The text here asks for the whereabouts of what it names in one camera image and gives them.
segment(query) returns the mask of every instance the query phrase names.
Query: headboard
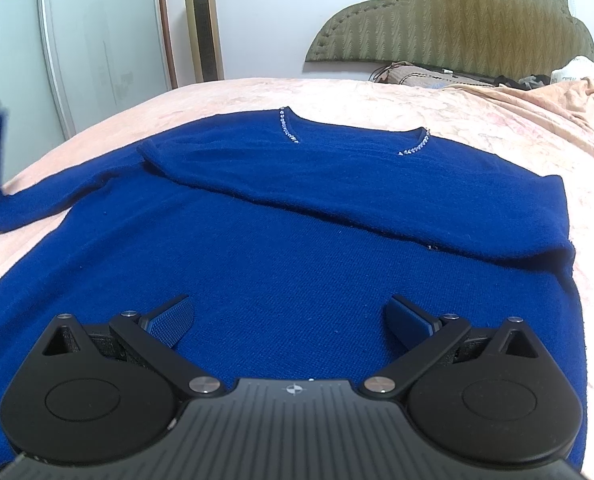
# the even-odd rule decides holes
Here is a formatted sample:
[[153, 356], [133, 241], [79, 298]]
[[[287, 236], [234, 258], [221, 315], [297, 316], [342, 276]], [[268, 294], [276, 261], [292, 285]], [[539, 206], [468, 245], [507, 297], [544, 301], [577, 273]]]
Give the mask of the headboard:
[[370, 0], [335, 14], [306, 61], [407, 61], [519, 79], [550, 74], [594, 43], [568, 0]]

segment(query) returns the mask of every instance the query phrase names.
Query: blue knit fabric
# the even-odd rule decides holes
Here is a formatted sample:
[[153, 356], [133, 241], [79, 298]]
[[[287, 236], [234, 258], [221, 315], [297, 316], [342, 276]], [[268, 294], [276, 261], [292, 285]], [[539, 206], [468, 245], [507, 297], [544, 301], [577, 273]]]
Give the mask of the blue knit fabric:
[[[175, 349], [227, 384], [358, 383], [404, 351], [382, 320], [399, 293], [475, 326], [522, 316], [585, 405], [560, 177], [435, 137], [398, 155], [422, 128], [332, 126], [288, 108], [286, 126], [298, 143], [278, 110], [206, 118], [0, 192], [0, 231], [72, 205], [0, 280], [0, 397], [56, 314], [103, 322], [179, 294], [195, 320]], [[10, 456], [0, 432], [0, 461]]]

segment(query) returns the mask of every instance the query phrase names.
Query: pink floral bedspread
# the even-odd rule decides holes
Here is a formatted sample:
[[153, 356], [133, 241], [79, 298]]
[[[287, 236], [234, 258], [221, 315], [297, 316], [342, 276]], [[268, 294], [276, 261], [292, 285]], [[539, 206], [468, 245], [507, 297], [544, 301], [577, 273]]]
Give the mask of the pink floral bedspread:
[[[584, 308], [588, 357], [583, 472], [594, 480], [594, 80], [529, 92], [260, 78], [187, 86], [88, 128], [21, 172], [5, 189], [14, 193], [64, 168], [202, 117], [285, 105], [302, 117], [325, 123], [392, 131], [426, 126], [434, 136], [496, 153], [541, 175], [563, 177], [570, 238], [577, 249], [574, 278]], [[0, 234], [0, 277], [66, 213]]]

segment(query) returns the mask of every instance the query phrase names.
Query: bed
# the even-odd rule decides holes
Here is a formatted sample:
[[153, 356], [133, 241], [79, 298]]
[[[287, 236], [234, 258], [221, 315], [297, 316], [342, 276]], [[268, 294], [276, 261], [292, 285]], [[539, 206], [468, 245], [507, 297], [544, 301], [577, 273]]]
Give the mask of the bed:
[[[350, 80], [253, 78], [187, 86], [78, 134], [5, 185], [14, 193], [110, 150], [214, 114], [289, 105], [324, 123], [404, 131], [425, 126], [540, 174], [563, 177], [576, 247], [588, 359], [588, 434], [583, 473], [594, 480], [594, 80], [532, 91], [454, 85], [411, 88]], [[0, 277], [67, 215], [0, 234]]]

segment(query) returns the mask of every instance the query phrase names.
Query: textured grip pad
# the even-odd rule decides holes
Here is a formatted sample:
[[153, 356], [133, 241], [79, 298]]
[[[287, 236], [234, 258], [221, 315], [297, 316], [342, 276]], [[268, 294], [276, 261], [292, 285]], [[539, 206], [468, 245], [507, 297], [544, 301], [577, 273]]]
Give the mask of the textured grip pad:
[[400, 406], [359, 396], [348, 381], [242, 379], [193, 400], [170, 431], [132, 457], [81, 468], [26, 456], [0, 480], [482, 480], [575, 479], [564, 462], [487, 470], [421, 439]]

